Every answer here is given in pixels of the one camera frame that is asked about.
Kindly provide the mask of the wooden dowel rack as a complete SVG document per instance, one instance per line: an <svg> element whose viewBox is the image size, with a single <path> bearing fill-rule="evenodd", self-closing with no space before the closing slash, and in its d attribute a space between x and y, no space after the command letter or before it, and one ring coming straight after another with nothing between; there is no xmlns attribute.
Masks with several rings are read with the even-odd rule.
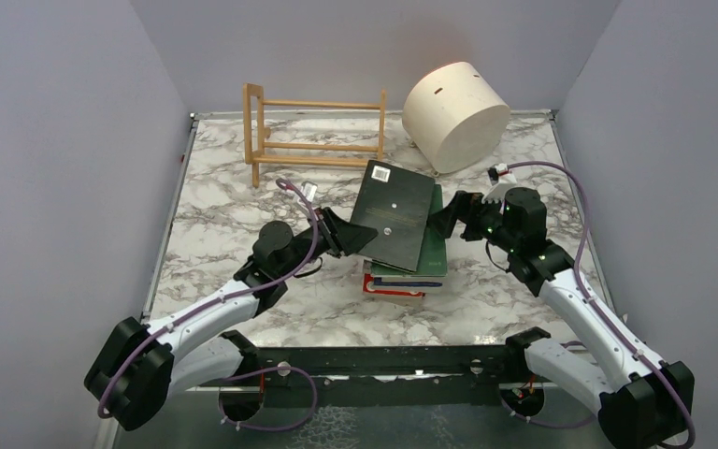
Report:
<svg viewBox="0 0 718 449"><path fill-rule="evenodd" d="M286 100L268 99L263 86L245 83L242 87L242 102L244 162L251 168L251 186L254 188L260 184L262 164L364 168L372 159L384 159L387 112L387 91L384 89L376 103ZM267 107L375 111L379 115L377 143L356 145L272 141L272 130L266 125Z"/></svg>

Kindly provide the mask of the dark green hardcover book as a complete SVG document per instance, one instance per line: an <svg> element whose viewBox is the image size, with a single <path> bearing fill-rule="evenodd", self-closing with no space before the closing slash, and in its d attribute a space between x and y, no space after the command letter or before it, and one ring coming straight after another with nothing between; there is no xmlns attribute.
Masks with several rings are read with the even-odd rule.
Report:
<svg viewBox="0 0 718 449"><path fill-rule="evenodd" d="M417 269L435 179L402 167L368 162L350 222L378 236L358 253L384 265Z"/></svg>

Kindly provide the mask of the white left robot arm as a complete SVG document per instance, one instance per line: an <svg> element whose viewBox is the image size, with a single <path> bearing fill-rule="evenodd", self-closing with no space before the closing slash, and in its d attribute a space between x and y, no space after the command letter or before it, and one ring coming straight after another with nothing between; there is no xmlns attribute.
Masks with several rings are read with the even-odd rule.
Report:
<svg viewBox="0 0 718 449"><path fill-rule="evenodd" d="M294 234L282 221L265 224L247 262L223 286L187 308L147 324L134 317L110 332L84 377L98 400L101 418L114 418L123 429L146 424L174 392L214 377L214 362L225 356L230 372L243 355L230 340L210 340L236 324L274 307L288 279L309 261L328 253L359 253L377 229L351 224L329 208L310 214L310 227Z"/></svg>

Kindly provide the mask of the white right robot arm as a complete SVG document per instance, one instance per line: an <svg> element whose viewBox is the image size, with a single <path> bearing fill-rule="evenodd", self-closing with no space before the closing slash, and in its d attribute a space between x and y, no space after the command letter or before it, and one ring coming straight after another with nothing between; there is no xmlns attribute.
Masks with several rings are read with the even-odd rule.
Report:
<svg viewBox="0 0 718 449"><path fill-rule="evenodd" d="M667 448L668 439L680 434L686 436L684 447L692 447L692 371L682 362L668 363L614 315L585 280L579 259L548 239L546 219L539 193L515 187L493 202L459 191L429 216L428 225L447 239L462 223L463 240L503 250L513 276L569 325L593 363L549 337L524 343L521 359L527 371L593 412L614 447Z"/></svg>

